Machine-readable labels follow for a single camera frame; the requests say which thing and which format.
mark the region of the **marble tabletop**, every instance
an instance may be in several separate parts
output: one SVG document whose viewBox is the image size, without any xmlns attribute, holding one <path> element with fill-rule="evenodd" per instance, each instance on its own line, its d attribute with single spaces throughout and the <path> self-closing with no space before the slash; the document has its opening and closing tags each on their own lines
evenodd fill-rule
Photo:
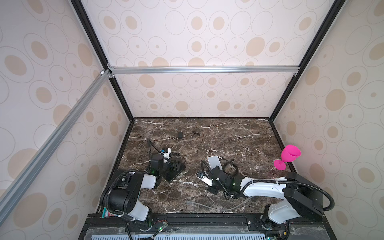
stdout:
<svg viewBox="0 0 384 240">
<path fill-rule="evenodd" d="M 202 136 L 191 134 L 180 140 L 176 137 L 178 131 L 183 131 L 184 135 L 191 131 L 204 134 L 197 154 Z M 173 182 L 163 179 L 157 189 L 141 190 L 139 200 L 157 214 L 223 212 L 186 204 L 186 200 L 218 209 L 228 209 L 245 200 L 225 200 L 222 192 L 214 195 L 206 190 L 207 185 L 196 177 L 196 173 L 201 169 L 201 160 L 208 156 L 234 158 L 239 172 L 251 178 L 276 178 L 289 171 L 288 167 L 280 171 L 273 166 L 273 161 L 281 158 L 281 149 L 269 122 L 264 119 L 136 119 L 119 167 L 146 168 L 149 163 L 146 139 L 151 139 L 157 148 L 170 147 L 186 159 L 186 169 Z M 227 166 L 226 171 L 234 169 Z M 263 212 L 266 204 L 279 201 L 254 197 L 230 212 Z"/>
</svg>

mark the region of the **small black box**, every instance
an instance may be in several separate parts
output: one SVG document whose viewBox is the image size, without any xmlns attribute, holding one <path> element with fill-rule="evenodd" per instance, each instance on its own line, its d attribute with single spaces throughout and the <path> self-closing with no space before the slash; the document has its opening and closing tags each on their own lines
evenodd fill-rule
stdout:
<svg viewBox="0 0 384 240">
<path fill-rule="evenodd" d="M 177 138 L 183 139 L 183 132 L 177 132 Z"/>
</svg>

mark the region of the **smartphone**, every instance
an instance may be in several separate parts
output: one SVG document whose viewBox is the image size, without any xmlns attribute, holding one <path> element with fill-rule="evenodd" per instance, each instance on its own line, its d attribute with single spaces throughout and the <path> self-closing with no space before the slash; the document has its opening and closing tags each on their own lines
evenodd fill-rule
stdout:
<svg viewBox="0 0 384 240">
<path fill-rule="evenodd" d="M 214 169 L 216 166 L 218 166 L 220 170 L 223 169 L 218 156 L 208 157 L 208 165 L 211 169 Z"/>
</svg>

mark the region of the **circle pattern wallpaper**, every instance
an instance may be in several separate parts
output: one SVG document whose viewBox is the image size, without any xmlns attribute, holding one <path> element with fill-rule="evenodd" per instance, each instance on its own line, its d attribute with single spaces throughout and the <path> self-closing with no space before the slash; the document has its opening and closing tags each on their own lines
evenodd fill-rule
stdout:
<svg viewBox="0 0 384 240">
<path fill-rule="evenodd" d="M 88 0 L 83 4 L 112 66 L 155 67 L 298 65 L 332 2 Z"/>
<path fill-rule="evenodd" d="M 0 196 L 102 69 L 68 1 L 2 5 Z M 127 126 L 106 81 L 2 224 L 0 239 L 77 239 Z"/>
<path fill-rule="evenodd" d="M 135 117 L 268 117 L 292 73 L 117 74 Z"/>
<path fill-rule="evenodd" d="M 384 1 L 349 1 L 275 120 L 298 172 L 335 199 L 338 239 L 384 239 L 383 21 Z"/>
</svg>

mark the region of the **ventilation grille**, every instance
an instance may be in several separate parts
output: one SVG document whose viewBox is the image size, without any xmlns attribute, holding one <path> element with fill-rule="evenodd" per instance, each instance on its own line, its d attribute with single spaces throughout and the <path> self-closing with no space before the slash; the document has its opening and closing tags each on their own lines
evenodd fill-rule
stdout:
<svg viewBox="0 0 384 240">
<path fill-rule="evenodd" d="M 134 235 L 133 240 L 150 237 L 149 234 Z M 128 235 L 93 235 L 92 240 L 129 240 Z M 261 233 L 237 234 L 174 234 L 172 236 L 157 235 L 155 240 L 265 240 Z"/>
</svg>

